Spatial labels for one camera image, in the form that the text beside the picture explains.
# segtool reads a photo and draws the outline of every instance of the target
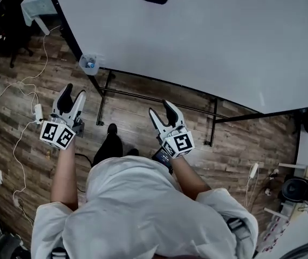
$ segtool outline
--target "person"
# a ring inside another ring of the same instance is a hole
[[[135,149],[122,157],[115,124],[107,133],[80,208],[74,139],[59,152],[50,203],[35,217],[33,259],[252,258],[257,221],[227,190],[211,189],[183,157],[170,161],[176,183],[166,166]],[[243,242],[233,220],[247,233]]]

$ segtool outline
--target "black shoe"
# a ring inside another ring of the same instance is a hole
[[[108,127],[107,133],[118,133],[117,125],[114,123],[111,123]]]
[[[131,149],[127,155],[135,155],[135,156],[139,156],[139,151],[137,149]]]

